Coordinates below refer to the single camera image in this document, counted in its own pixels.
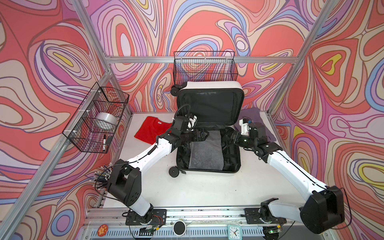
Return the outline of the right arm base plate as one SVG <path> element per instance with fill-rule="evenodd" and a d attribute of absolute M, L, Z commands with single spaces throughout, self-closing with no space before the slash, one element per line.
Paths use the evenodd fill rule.
<path fill-rule="evenodd" d="M 241 217 L 246 218 L 247 224 L 284 225 L 287 223 L 284 218 L 265 214 L 263 208 L 245 208 Z"/>

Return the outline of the red pencil cup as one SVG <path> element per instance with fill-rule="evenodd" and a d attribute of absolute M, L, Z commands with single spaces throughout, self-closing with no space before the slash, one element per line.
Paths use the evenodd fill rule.
<path fill-rule="evenodd" d="M 112 173 L 112 167 L 103 166 L 100 172 L 95 172 L 93 181 L 95 189 L 105 188 L 109 182 Z"/>

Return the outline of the beige round sticker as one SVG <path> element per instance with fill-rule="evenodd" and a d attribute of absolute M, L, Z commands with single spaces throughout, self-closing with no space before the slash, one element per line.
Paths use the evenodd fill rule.
<path fill-rule="evenodd" d="M 318 222 L 318 221 L 314 221 L 314 222 L 309 222 L 307 224 L 307 228 L 314 234 L 321 234 L 323 233 L 325 230 L 324 230 L 324 226 L 323 226 L 323 223 L 322 222 Z"/>

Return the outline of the red round sticker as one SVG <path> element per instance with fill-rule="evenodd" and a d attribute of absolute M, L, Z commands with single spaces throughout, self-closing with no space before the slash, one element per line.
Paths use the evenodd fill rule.
<path fill-rule="evenodd" d="M 98 237 L 104 237 L 108 233 L 109 227 L 106 224 L 101 225 L 97 230 Z"/>

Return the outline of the grey towel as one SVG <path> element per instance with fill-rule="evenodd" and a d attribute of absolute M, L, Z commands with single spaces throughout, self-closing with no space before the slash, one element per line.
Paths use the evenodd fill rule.
<path fill-rule="evenodd" d="M 224 168 L 222 138 L 220 131 L 209 131 L 203 142 L 190 143 L 189 169 L 221 171 Z"/>

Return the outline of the red folded t-shirt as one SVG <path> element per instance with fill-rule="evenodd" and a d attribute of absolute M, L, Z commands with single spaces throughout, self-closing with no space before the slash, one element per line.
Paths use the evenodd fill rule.
<path fill-rule="evenodd" d="M 164 134 L 171 126 L 171 123 L 148 116 L 135 134 L 135 138 L 152 145 L 156 142 L 157 136 Z"/>

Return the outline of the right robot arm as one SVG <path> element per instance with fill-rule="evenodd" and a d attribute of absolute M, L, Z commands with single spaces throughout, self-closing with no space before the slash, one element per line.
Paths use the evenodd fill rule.
<path fill-rule="evenodd" d="M 263 201 L 260 220 L 267 223 L 276 218 L 303 223 L 314 234 L 321 234 L 345 221 L 344 194 L 336 186 L 329 187 L 294 162 L 283 149 L 265 137 L 254 138 L 236 132 L 231 137 L 235 145 L 254 152 L 276 169 L 300 193 L 305 203 L 288 203 L 271 198 Z"/>

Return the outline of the purple trousers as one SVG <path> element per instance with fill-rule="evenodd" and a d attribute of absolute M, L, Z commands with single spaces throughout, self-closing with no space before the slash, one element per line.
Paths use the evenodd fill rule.
<path fill-rule="evenodd" d="M 241 110 L 238 120 L 234 124 L 234 128 L 239 132 L 241 131 L 239 121 L 243 118 L 248 118 L 255 123 L 262 123 L 266 128 L 266 135 L 268 136 L 269 142 L 277 142 L 276 136 L 272 131 L 271 124 L 269 123 L 265 112 L 261 112 L 258 108 Z"/>

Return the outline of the black marker pen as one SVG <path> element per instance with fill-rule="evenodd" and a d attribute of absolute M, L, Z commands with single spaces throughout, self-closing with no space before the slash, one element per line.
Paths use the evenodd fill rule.
<path fill-rule="evenodd" d="M 103 136 L 103 149 L 102 149 L 103 152 L 106 152 L 106 150 L 107 150 L 106 141 L 107 141 L 107 136 L 104 135 Z"/>

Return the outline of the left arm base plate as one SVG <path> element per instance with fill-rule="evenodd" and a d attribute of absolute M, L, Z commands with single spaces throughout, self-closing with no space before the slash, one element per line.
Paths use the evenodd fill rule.
<path fill-rule="evenodd" d="M 136 212 L 129 210 L 122 214 L 126 218 L 126 226 L 162 226 L 166 224 L 167 210 L 154 209 L 150 210 L 148 214 L 140 216 Z"/>

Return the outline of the open black white suitcase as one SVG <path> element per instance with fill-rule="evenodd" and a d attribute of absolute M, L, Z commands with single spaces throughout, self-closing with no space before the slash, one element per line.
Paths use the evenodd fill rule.
<path fill-rule="evenodd" d="M 244 91 L 240 83 L 230 82 L 186 82 L 174 85 L 171 93 L 176 97 L 178 115 L 193 114 L 197 116 L 194 129 L 220 131 L 224 168 L 221 171 L 189 169 L 190 143 L 177 149 L 177 166 L 170 170 L 174 174 L 180 172 L 206 172 L 213 174 L 235 174 L 241 168 L 240 150 L 231 141 L 237 131 L 233 125 L 237 122 L 244 100 Z"/>

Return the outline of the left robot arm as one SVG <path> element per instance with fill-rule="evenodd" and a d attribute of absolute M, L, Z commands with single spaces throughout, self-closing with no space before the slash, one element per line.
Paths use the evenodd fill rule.
<path fill-rule="evenodd" d="M 142 175 L 178 147 L 191 142 L 203 142 L 209 135 L 205 130 L 168 129 L 141 154 L 128 161 L 118 160 L 112 166 L 106 186 L 107 192 L 137 215 L 152 216 L 153 206 L 142 196 Z"/>

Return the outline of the small teal clock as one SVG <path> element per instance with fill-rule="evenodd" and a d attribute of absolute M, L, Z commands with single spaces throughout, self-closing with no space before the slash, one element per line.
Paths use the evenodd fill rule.
<path fill-rule="evenodd" d="M 242 229 L 237 225 L 228 225 L 228 240 L 242 240 Z"/>

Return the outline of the silver tape roll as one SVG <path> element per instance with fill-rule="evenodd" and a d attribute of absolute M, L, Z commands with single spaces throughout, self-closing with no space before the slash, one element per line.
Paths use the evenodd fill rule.
<path fill-rule="evenodd" d="M 112 131 L 116 127 L 118 119 L 112 114 L 101 112 L 95 117 L 94 123 L 99 129 Z"/>

